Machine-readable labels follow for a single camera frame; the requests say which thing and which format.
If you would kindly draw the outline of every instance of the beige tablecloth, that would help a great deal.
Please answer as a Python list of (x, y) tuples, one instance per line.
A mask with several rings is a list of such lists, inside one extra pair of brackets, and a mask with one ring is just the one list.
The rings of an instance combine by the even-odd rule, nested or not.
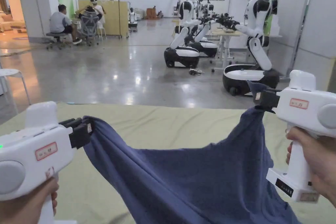
[[(198, 148), (224, 139), (236, 126), (242, 110), (180, 109), (124, 105), (58, 104), (58, 119), (92, 115), (107, 121), (133, 148)], [(0, 126), (0, 135), (24, 126), (25, 113)], [(266, 144), (276, 167), (286, 167), (284, 122), (266, 113)], [(133, 224), (121, 197), (79, 150), (73, 162), (59, 174), (56, 219), (75, 219), (79, 224)], [(319, 203), (290, 203), (304, 224), (335, 223), (336, 209), (323, 197)]]

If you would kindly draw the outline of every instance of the sneaker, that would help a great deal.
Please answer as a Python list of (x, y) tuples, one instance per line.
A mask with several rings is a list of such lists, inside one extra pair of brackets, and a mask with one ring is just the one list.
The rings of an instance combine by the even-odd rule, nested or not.
[(76, 44), (79, 44), (79, 43), (81, 43), (81, 42), (82, 42), (82, 39), (76, 38), (72, 43), (73, 43), (74, 45), (76, 45)]

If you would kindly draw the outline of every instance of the blue towel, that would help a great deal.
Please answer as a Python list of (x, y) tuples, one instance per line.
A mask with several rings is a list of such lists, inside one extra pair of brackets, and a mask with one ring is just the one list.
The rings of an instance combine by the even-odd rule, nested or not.
[(266, 180), (273, 161), (263, 115), (249, 109), (225, 140), (180, 150), (133, 149), (91, 117), (94, 133), (84, 149), (137, 224), (296, 224), (291, 207)]

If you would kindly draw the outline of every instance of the black shorts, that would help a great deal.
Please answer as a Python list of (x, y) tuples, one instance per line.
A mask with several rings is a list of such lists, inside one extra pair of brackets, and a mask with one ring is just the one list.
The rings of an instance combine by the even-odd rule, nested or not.
[(64, 28), (64, 31), (62, 31), (62, 32), (60, 32), (60, 33), (71, 34), (72, 31), (73, 31), (72, 26), (66, 26), (66, 27)]

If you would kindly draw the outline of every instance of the chair leg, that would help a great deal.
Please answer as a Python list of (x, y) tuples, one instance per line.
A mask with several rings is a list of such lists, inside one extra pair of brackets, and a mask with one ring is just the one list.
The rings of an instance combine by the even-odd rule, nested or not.
[(6, 99), (6, 103), (9, 103), (10, 101), (8, 100), (7, 94), (5, 92), (6, 80), (4, 77), (0, 77), (0, 84), (3, 90), (3, 95), (5, 96), (5, 99)]
[(5, 84), (6, 84), (7, 92), (9, 93), (10, 97), (12, 98), (15, 113), (19, 114), (19, 111), (17, 110), (17, 107), (16, 107), (16, 103), (15, 103), (15, 100), (14, 100), (14, 96), (13, 96), (13, 93), (12, 93), (11, 86), (9, 85), (8, 79), (6, 77), (5, 77)]
[(27, 95), (27, 99), (28, 99), (29, 105), (31, 105), (32, 102), (30, 101), (30, 97), (29, 97), (29, 94), (28, 94), (28, 90), (27, 90), (27, 86), (26, 86), (26, 83), (25, 83), (25, 79), (23, 78), (23, 76), (21, 77), (21, 79), (22, 79), (23, 86), (25, 87), (25, 91), (26, 91), (26, 95)]

